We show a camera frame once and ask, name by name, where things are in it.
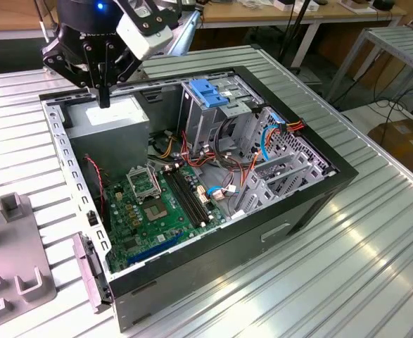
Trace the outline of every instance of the red cable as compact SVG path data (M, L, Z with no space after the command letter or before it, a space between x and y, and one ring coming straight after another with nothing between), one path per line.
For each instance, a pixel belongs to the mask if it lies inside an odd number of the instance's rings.
M96 175L99 178L99 183L100 183L100 202L101 202L101 216L103 216L103 205L104 205L104 200L103 200L103 181L101 180L101 175L100 175L100 169L97 166L97 164L94 162L94 160L92 160L90 157L85 156L84 157L86 160L88 160L88 162L90 162L96 171Z

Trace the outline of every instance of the blue cable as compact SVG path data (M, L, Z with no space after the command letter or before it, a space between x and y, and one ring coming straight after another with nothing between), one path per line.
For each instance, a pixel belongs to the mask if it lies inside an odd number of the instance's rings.
M264 128L264 130L262 131L262 134L261 134L261 153L264 156L264 159L266 161L269 160L269 155L267 155L267 151L265 150L265 133L269 129L274 129L274 128L278 128L278 126L277 125L268 125L266 128Z
M209 189L207 190L206 194L209 196L209 195L211 195L211 193L212 193L213 191L218 190L218 189L221 189L221 188L222 188L221 186L216 185L215 187L209 188Z

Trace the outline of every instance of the metal bracket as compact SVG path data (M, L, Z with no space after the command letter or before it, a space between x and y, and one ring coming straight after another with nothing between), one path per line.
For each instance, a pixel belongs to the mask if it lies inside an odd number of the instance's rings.
M108 283L106 282L101 264L94 245L87 238L78 233L72 237L73 251L80 267L82 281L89 295L89 302L94 313L102 313L112 304Z

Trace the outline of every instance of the blue drive bay latch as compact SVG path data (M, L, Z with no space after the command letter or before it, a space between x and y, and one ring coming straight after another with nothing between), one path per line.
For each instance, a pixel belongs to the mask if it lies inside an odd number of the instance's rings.
M208 108L223 106L229 103L229 100L220 95L216 88L206 79L192 80L189 84Z

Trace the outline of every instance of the chip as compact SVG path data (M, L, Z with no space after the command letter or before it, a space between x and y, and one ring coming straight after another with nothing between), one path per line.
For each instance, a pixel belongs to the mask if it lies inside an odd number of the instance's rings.
M160 199L153 199L142 204L142 208L149 221L154 221L167 216L165 204Z
M131 238L130 240L126 241L123 243L123 246L126 248L126 250L130 250L137 246L137 242L134 238Z

